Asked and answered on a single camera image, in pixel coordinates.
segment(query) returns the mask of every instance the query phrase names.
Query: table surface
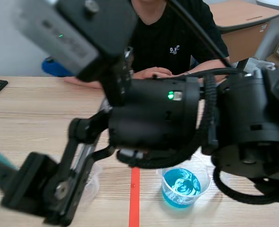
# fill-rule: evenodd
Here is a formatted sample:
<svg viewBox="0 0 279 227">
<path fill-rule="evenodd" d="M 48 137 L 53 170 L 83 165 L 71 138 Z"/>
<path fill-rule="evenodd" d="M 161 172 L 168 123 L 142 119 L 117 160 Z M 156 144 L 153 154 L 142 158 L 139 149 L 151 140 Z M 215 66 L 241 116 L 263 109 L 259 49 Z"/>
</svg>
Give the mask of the table surface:
<svg viewBox="0 0 279 227">
<path fill-rule="evenodd" d="M 103 99 L 99 90 L 65 84 L 58 78 L 0 77 L 9 81 L 0 92 L 0 152 L 21 166 L 30 152 L 61 156 L 67 128 L 74 117 L 90 117 Z M 107 144 L 103 134 L 99 147 Z M 210 163 L 209 157 L 200 155 Z M 72 226 L 127 227 L 131 169 L 115 156 L 98 162 L 103 167 L 100 190 L 90 203 L 77 210 Z M 246 227 L 279 226 L 279 204 L 254 206 L 237 203 L 213 184 L 189 209 L 174 210 L 163 201 L 161 179 L 155 170 L 141 170 L 141 227 Z M 241 192 L 256 193 L 249 181 L 224 176 Z M 0 208 L 0 227 L 39 227 L 42 219 Z"/>
<path fill-rule="evenodd" d="M 240 0 L 229 0 L 209 6 L 220 30 L 253 26 L 279 16 L 279 10 Z"/>
</svg>

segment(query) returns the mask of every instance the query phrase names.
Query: black cable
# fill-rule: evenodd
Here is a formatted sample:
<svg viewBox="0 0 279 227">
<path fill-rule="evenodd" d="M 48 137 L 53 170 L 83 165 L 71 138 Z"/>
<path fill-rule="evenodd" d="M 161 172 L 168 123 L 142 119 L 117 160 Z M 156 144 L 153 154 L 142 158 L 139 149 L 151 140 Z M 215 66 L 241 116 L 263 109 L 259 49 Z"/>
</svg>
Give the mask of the black cable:
<svg viewBox="0 0 279 227">
<path fill-rule="evenodd" d="M 175 13 L 192 29 L 192 32 L 194 32 L 197 37 L 201 38 L 203 44 L 212 52 L 214 57 L 220 59 L 226 67 L 232 67 L 225 59 L 227 56 L 224 56 L 222 51 L 216 46 L 192 15 L 190 15 L 177 0 L 170 0 L 169 3 Z"/>
<path fill-rule="evenodd" d="M 220 191 L 226 194 L 228 197 L 242 203 L 253 205 L 265 205 L 274 202 L 279 202 L 279 189 L 272 191 L 267 195 L 248 195 L 241 192 L 234 191 L 227 187 L 220 179 L 220 168 L 216 167 L 213 173 L 213 179 Z"/>
<path fill-rule="evenodd" d="M 231 75 L 231 74 L 238 74 L 239 70 L 235 68 L 219 68 L 219 69 L 212 69 L 212 70 L 205 70 L 205 71 L 200 71 L 200 72 L 195 72 L 195 73 L 188 73 L 184 74 L 178 77 L 167 77 L 167 78 L 158 78 L 159 80 L 163 79 L 175 79 L 175 80 L 183 80 L 187 77 L 197 77 L 197 78 L 203 78 L 204 74 L 212 74 L 214 76 L 219 76 L 219 75 Z"/>
<path fill-rule="evenodd" d="M 143 169 L 166 168 L 175 166 L 181 162 L 188 160 L 201 146 L 203 140 L 207 137 L 209 125 L 212 121 L 214 109 L 216 106 L 217 92 L 215 77 L 212 74 L 205 74 L 203 78 L 206 97 L 203 117 L 199 125 L 199 129 L 196 130 L 193 138 L 184 149 L 180 150 L 172 157 L 158 160 L 137 159 L 134 163 L 134 160 L 131 157 L 121 155 L 120 152 L 117 152 L 117 159 L 126 164 L 130 164 L 132 162 L 132 166 L 137 166 Z"/>
</svg>

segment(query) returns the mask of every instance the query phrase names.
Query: plastic cup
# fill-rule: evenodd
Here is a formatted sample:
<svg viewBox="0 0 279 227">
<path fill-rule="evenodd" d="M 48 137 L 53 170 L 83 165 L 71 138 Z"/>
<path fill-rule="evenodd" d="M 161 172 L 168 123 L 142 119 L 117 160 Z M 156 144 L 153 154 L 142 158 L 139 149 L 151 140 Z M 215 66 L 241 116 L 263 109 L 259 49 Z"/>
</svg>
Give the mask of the plastic cup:
<svg viewBox="0 0 279 227">
<path fill-rule="evenodd" d="M 185 169 L 193 173 L 200 183 L 200 193 L 197 195 L 184 195 L 176 189 L 172 189 L 167 183 L 164 175 L 173 169 Z M 197 155 L 193 155 L 191 160 L 185 161 L 177 166 L 157 170 L 162 176 L 162 195 L 164 199 L 172 206 L 177 208 L 186 208 L 191 206 L 200 196 L 204 195 L 211 186 L 212 177 L 208 174 L 208 166 Z"/>
</svg>

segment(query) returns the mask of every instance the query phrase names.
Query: red tape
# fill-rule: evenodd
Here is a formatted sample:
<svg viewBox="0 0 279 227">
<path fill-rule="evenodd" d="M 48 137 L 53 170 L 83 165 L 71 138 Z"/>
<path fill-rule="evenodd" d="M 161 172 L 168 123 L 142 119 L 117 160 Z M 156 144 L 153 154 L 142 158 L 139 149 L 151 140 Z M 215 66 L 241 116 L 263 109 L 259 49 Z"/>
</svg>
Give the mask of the red tape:
<svg viewBox="0 0 279 227">
<path fill-rule="evenodd" d="M 132 168 L 130 189 L 129 227 L 139 227 L 140 170 Z"/>
</svg>

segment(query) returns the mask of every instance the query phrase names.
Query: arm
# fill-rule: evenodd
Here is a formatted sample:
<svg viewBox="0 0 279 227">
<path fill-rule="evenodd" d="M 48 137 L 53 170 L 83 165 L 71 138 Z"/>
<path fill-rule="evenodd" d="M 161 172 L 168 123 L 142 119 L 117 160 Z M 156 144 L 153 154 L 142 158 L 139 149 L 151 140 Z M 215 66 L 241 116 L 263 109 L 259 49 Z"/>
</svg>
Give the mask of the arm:
<svg viewBox="0 0 279 227">
<path fill-rule="evenodd" d="M 192 16 L 219 47 L 223 55 L 226 56 L 226 59 L 229 60 L 228 49 L 223 42 L 221 34 L 213 20 L 213 15 L 211 13 L 210 7 L 202 0 L 195 0 L 194 8 L 195 11 L 192 10 L 191 12 Z M 199 37 L 192 36 L 191 38 L 193 39 L 193 41 L 191 40 L 193 42 L 193 52 L 191 54 L 200 63 L 200 65 L 185 73 L 194 73 L 203 70 L 225 68 L 223 63 L 219 59 L 216 59 L 216 57 L 213 56 L 212 52 L 208 48 L 206 48 Z M 224 79 L 224 77 L 225 76 L 216 76 L 216 81 L 220 82 Z"/>
<path fill-rule="evenodd" d="M 200 72 L 200 71 L 204 71 L 204 70 L 211 70 L 211 69 L 218 69 L 218 68 L 225 68 L 224 64 L 221 62 L 221 60 L 216 59 L 216 60 L 210 60 L 210 61 L 205 61 L 203 63 L 201 63 L 200 65 L 198 65 L 197 67 L 195 67 L 194 69 L 187 71 L 185 73 L 182 73 L 180 75 L 183 74 L 187 74 L 187 73 L 195 73 L 195 72 Z M 221 82 L 226 75 L 220 75 L 220 76 L 216 76 L 216 82 L 219 83 Z"/>
</svg>

